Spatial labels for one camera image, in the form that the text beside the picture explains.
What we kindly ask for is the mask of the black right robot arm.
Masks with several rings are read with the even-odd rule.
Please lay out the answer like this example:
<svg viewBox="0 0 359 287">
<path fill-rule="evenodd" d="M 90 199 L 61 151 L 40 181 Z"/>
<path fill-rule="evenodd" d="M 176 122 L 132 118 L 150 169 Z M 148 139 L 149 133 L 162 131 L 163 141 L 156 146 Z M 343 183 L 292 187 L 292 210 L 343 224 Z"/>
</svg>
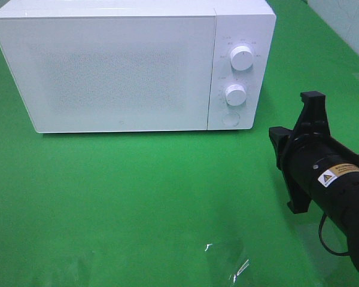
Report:
<svg viewBox="0 0 359 287">
<path fill-rule="evenodd" d="M 305 213 L 314 201 L 346 236 L 359 272 L 359 154 L 330 134 L 325 95 L 300 94 L 303 109 L 293 129 L 271 127 L 269 138 L 290 197 L 292 213 Z"/>
</svg>

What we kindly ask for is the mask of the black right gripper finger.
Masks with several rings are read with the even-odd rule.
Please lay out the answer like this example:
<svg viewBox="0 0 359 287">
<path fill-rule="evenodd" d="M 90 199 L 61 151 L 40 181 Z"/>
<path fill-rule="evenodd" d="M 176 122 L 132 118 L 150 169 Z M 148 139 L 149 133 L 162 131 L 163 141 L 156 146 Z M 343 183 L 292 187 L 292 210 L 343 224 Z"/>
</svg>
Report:
<svg viewBox="0 0 359 287">
<path fill-rule="evenodd" d="M 319 91 L 305 91 L 301 92 L 300 97 L 303 102 L 303 109 L 298 119 L 299 122 L 328 122 L 324 94 Z"/>
<path fill-rule="evenodd" d="M 289 140 L 291 132 L 291 129 L 281 126 L 269 128 L 269 139 L 275 152 L 276 166 L 279 170 L 282 170 L 281 157 L 284 152 L 285 146 Z"/>
</svg>

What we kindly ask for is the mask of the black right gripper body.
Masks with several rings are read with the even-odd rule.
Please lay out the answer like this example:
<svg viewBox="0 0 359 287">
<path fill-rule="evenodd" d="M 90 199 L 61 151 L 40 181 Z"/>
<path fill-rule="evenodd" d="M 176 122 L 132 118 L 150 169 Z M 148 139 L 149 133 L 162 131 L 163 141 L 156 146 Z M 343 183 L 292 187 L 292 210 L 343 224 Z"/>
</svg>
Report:
<svg viewBox="0 0 359 287">
<path fill-rule="evenodd" d="M 314 201 L 326 214 L 346 214 L 359 200 L 359 155 L 318 129 L 298 122 L 281 157 L 288 207 L 305 213 Z"/>
</svg>

